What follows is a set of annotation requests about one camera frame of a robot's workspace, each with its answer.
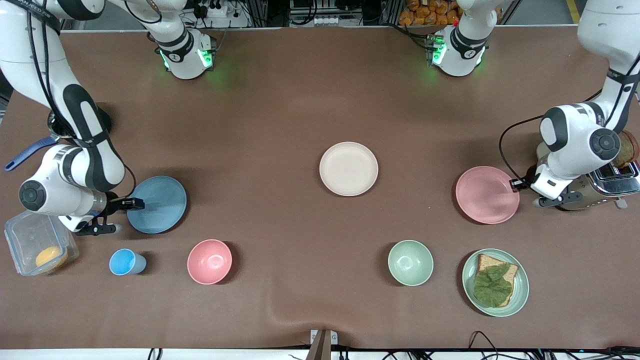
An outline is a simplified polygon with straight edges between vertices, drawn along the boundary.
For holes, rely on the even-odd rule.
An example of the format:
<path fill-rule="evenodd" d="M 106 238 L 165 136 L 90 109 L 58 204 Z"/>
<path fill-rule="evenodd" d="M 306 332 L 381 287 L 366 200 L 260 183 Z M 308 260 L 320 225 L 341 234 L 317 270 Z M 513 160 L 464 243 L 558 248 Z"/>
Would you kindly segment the blue plate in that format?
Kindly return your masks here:
<path fill-rule="evenodd" d="M 132 196 L 141 199 L 144 208 L 128 210 L 126 218 L 135 230 L 144 234 L 160 234 L 173 228 L 183 218 L 188 204 L 185 187 L 164 175 L 139 183 Z"/>

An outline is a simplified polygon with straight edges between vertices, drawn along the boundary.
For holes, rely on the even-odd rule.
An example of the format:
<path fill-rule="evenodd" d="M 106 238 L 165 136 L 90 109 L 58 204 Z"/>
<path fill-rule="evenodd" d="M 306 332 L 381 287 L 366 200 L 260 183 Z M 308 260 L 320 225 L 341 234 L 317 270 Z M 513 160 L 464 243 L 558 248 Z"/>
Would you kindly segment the pink plate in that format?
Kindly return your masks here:
<path fill-rule="evenodd" d="M 501 224 L 519 209 L 521 196 L 512 191 L 510 176 L 491 166 L 476 166 L 455 183 L 455 200 L 468 218 L 480 224 Z"/>

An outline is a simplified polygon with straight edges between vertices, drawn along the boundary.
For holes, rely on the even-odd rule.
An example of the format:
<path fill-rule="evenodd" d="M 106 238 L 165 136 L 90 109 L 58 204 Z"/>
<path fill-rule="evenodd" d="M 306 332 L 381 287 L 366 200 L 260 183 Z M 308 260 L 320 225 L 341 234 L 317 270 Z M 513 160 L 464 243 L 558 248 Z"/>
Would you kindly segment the blue cup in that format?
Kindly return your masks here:
<path fill-rule="evenodd" d="M 137 275 L 146 266 L 146 258 L 128 248 L 115 251 L 109 260 L 109 270 L 115 276 Z"/>

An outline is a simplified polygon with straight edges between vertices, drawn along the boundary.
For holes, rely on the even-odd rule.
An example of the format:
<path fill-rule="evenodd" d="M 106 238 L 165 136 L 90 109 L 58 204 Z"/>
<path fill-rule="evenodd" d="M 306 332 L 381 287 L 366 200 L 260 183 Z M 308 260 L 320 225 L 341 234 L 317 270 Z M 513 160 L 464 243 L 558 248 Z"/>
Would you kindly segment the beige chrome toaster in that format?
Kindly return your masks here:
<path fill-rule="evenodd" d="M 564 193 L 580 192 L 582 200 L 555 207 L 562 211 L 583 211 L 598 205 L 615 203 L 626 209 L 626 197 L 640 193 L 640 162 L 638 157 L 629 166 L 617 168 L 612 162 L 581 175 L 566 187 Z"/>

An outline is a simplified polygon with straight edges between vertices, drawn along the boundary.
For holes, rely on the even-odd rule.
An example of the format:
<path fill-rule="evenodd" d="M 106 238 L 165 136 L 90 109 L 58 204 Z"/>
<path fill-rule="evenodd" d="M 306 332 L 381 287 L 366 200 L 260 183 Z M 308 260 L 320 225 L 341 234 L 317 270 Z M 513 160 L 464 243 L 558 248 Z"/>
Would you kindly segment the toast slice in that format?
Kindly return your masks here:
<path fill-rule="evenodd" d="M 476 274 L 478 273 L 478 271 L 482 271 L 483 269 L 485 269 L 485 268 L 487 268 L 489 266 L 502 265 L 502 264 L 510 264 L 510 270 L 505 274 L 505 276 L 503 276 L 503 278 L 505 278 L 506 281 L 509 281 L 513 285 L 512 294 L 510 294 L 510 296 L 507 298 L 505 303 L 503 303 L 503 307 L 501 307 L 501 308 L 504 308 L 509 304 L 511 297 L 514 294 L 514 291 L 515 291 L 515 278 L 516 278 L 516 275 L 518 274 L 518 271 L 519 271 L 520 267 L 517 266 L 516 264 L 512 264 L 510 262 L 506 262 L 505 260 L 499 260 L 499 259 L 496 259 L 496 258 L 494 258 L 492 256 L 489 256 L 489 255 L 480 254 L 478 256 L 478 264 L 477 264 L 478 268 L 477 268 Z"/>

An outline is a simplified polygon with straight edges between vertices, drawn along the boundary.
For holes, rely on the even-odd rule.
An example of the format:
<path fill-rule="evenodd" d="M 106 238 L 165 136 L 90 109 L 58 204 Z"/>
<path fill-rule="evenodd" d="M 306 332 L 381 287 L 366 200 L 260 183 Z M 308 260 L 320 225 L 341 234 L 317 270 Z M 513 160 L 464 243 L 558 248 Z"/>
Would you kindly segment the orange food piece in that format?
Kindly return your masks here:
<path fill-rule="evenodd" d="M 60 246 L 50 246 L 43 249 L 35 259 L 37 267 L 42 268 L 45 266 L 51 266 L 53 269 L 58 267 L 67 261 L 68 253 L 66 248 Z"/>

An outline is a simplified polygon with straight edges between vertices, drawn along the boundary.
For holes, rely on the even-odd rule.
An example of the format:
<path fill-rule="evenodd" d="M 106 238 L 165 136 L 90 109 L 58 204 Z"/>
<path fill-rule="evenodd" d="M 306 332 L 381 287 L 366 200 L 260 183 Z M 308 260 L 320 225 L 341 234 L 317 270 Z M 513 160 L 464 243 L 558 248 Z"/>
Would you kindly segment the black cylindrical pot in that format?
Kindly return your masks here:
<path fill-rule="evenodd" d="M 98 106 L 97 109 L 98 109 L 98 119 L 102 122 L 104 128 L 108 132 L 111 132 L 112 130 L 111 117 L 101 107 Z M 72 126 L 61 115 L 56 115 L 54 111 L 49 112 L 46 125 L 51 135 L 59 140 L 75 139 L 77 137 Z"/>

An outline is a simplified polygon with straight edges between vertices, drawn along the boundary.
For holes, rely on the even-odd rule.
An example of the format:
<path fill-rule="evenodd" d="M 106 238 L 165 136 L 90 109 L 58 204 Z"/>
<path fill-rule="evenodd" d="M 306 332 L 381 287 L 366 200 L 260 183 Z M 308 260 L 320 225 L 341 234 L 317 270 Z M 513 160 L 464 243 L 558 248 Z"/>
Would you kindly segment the clear plastic container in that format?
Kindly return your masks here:
<path fill-rule="evenodd" d="M 73 233 L 56 216 L 25 210 L 5 223 L 4 235 L 16 271 L 25 277 L 49 274 L 79 256 Z M 55 268 L 46 265 L 39 268 L 35 264 L 36 257 L 51 246 L 66 248 L 66 262 Z"/>

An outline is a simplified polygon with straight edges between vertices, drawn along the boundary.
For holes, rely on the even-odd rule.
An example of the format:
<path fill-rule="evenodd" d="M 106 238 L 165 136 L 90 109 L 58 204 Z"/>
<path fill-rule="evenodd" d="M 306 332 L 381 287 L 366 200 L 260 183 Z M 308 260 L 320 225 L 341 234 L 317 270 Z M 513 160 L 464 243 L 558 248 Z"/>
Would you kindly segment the pink bowl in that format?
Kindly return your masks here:
<path fill-rule="evenodd" d="M 226 278 L 233 265 L 229 246 L 217 239 L 206 239 L 190 251 L 186 268 L 195 283 L 214 285 Z"/>

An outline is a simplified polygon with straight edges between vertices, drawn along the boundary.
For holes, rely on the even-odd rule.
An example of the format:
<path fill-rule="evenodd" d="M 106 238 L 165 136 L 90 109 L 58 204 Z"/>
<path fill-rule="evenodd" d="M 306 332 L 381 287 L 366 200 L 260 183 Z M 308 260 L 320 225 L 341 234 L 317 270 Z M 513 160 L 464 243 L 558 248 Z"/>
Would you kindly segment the blue spatula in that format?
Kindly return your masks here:
<path fill-rule="evenodd" d="M 32 157 L 32 155 L 44 148 L 56 145 L 60 139 L 61 137 L 59 136 L 51 135 L 35 141 L 25 150 L 18 153 L 18 155 L 16 155 L 16 157 L 14 157 L 11 161 L 7 162 L 7 164 L 4 166 L 4 171 L 9 173 L 13 170 L 16 170 L 16 168 L 18 168 L 21 164 L 23 164 L 23 162 Z"/>

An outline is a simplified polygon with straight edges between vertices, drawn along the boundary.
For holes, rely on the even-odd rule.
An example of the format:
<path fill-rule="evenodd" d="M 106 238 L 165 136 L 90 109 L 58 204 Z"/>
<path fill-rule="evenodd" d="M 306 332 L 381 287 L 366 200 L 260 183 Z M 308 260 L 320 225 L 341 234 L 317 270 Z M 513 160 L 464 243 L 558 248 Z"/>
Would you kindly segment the brown bread slice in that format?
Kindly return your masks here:
<path fill-rule="evenodd" d="M 640 157 L 640 145 L 628 130 L 622 130 L 618 136 L 621 142 L 621 148 L 611 163 L 613 166 L 621 169 L 630 166 L 631 163 Z"/>

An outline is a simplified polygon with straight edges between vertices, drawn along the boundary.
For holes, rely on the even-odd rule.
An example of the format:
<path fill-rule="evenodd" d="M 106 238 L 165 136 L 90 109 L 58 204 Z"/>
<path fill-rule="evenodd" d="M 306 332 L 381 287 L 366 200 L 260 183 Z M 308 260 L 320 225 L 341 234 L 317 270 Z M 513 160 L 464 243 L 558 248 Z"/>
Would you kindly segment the green lettuce leaf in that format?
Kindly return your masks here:
<path fill-rule="evenodd" d="M 503 303 L 514 291 L 514 285 L 505 280 L 510 270 L 509 263 L 491 265 L 477 272 L 473 282 L 473 296 L 483 306 L 503 307 Z"/>

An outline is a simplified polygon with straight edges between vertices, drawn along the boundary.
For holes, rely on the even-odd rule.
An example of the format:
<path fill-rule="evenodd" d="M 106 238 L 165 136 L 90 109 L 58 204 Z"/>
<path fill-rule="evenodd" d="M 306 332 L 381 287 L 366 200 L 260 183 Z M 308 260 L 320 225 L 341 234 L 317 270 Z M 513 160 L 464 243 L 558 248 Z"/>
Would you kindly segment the green plate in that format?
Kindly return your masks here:
<path fill-rule="evenodd" d="M 518 268 L 518 270 L 515 271 L 514 276 L 512 276 L 513 292 L 508 298 L 508 302 L 505 306 L 486 306 L 484 304 L 481 304 L 473 294 L 474 278 L 476 273 L 480 269 L 481 255 L 489 256 L 498 261 L 514 265 Z M 529 278 L 522 264 L 516 257 L 510 255 L 510 253 L 508 253 L 507 251 L 495 248 L 480 249 L 466 256 L 461 271 L 461 284 L 466 298 L 476 310 L 484 313 L 487 316 L 498 318 L 505 318 L 518 313 L 519 310 L 521 310 L 525 306 L 530 295 Z"/>

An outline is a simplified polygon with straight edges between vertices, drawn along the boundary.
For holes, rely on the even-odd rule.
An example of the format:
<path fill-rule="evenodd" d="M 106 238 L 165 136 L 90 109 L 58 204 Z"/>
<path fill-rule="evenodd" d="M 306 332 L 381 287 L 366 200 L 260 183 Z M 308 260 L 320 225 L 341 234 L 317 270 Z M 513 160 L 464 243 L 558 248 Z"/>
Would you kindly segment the green bowl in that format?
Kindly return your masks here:
<path fill-rule="evenodd" d="M 387 265 L 398 283 L 416 287 L 425 284 L 434 273 L 434 256 L 420 241 L 405 239 L 390 249 Z"/>

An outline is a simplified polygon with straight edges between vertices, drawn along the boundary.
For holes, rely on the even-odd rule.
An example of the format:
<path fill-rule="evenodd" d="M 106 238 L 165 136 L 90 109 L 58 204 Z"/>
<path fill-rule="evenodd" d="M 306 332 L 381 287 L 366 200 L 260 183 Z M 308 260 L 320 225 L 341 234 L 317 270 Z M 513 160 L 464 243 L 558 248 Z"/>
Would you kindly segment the beige plate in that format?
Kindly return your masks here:
<path fill-rule="evenodd" d="M 375 185 L 379 165 L 368 147 L 354 141 L 343 141 L 325 150 L 318 173 L 329 191 L 352 198 L 365 194 Z"/>

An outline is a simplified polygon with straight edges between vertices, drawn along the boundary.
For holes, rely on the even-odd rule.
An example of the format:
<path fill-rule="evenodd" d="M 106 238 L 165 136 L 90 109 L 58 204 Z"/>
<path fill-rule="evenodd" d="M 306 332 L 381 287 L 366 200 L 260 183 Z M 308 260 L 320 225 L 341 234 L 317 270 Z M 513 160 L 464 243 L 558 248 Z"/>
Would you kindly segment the orange packaged snacks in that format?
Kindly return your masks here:
<path fill-rule="evenodd" d="M 455 0 L 404 0 L 400 27 L 457 25 L 464 10 Z"/>

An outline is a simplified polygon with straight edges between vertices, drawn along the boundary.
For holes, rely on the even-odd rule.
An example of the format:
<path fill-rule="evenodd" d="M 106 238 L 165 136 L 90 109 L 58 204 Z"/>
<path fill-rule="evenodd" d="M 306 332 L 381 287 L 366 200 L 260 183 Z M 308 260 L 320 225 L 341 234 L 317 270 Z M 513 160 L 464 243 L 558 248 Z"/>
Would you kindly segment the brown table cover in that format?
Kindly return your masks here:
<path fill-rule="evenodd" d="M 356 348 L 462 348 L 475 331 L 502 348 L 640 346 L 639 194 L 624 210 L 564 212 L 523 192 L 496 225 L 470 221 L 455 199 L 464 171 L 505 169 L 504 129 L 601 89 L 608 63 L 576 32 L 496 28 L 480 66 L 454 78 L 391 28 L 231 30 L 214 71 L 194 80 L 168 73 L 143 32 L 62 34 L 137 180 L 174 177 L 189 202 L 167 233 L 115 214 L 120 233 L 79 237 L 73 262 L 19 275 L 3 226 L 23 211 L 18 189 L 42 154 L 2 168 L 48 134 L 48 110 L 12 95 L 0 126 L 0 349 L 285 347 L 321 329 Z M 377 159 L 364 194 L 334 194 L 320 178 L 340 142 Z M 232 265 L 202 285 L 186 264 L 209 239 L 227 244 Z M 433 256 L 422 285 L 387 265 L 407 239 Z M 144 256 L 144 271 L 112 274 L 119 249 Z M 464 260 L 481 249 L 526 271 L 516 314 L 488 316 L 464 294 Z"/>

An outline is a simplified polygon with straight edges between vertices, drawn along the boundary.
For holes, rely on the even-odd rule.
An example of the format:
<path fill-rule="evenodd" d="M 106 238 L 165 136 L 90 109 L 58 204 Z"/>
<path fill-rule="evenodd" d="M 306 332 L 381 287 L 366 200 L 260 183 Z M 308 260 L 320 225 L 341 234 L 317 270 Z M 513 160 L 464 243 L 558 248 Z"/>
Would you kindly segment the white power strip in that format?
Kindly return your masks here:
<path fill-rule="evenodd" d="M 229 12 L 230 7 L 226 0 L 205 0 L 193 5 L 196 19 L 226 19 Z"/>

